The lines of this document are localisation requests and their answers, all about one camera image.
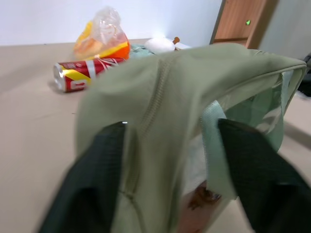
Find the soda can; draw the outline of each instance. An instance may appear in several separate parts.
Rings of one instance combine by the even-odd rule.
[[[118,66],[123,58],[96,58],[78,62],[56,63],[53,68],[57,88],[62,92],[86,89],[98,74]]]

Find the orange packaging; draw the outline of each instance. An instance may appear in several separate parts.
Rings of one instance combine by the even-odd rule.
[[[105,7],[99,11],[86,25],[74,45],[76,59],[128,59],[130,43],[120,27],[120,22],[120,16],[115,9]]]

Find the white wall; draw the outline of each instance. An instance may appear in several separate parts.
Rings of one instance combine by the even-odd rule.
[[[208,45],[222,0],[179,1],[169,22],[168,38],[178,36],[180,42],[192,46]]]
[[[298,59],[311,52],[311,0],[279,0],[259,49]]]
[[[184,44],[203,45],[209,43],[218,2],[197,0],[189,6],[185,0],[10,0],[0,8],[0,45],[74,42],[105,5],[118,10],[130,39],[173,34]]]

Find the white object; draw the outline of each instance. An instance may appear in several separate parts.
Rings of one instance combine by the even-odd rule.
[[[145,43],[145,48],[154,54],[170,52],[175,50],[175,45],[167,38],[153,38]]]

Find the red label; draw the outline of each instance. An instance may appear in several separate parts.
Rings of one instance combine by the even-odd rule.
[[[123,58],[98,58],[94,59],[95,73],[96,75],[100,72],[118,66],[119,63],[124,62]]]
[[[65,69],[74,69],[78,71],[79,73],[84,74],[85,76],[89,76],[89,71],[86,65],[85,61],[78,61],[78,62],[62,62],[59,63],[61,66],[63,66]]]
[[[83,80],[75,81],[68,77],[65,77],[65,82],[66,82],[66,92],[80,91],[87,88],[87,82]]]

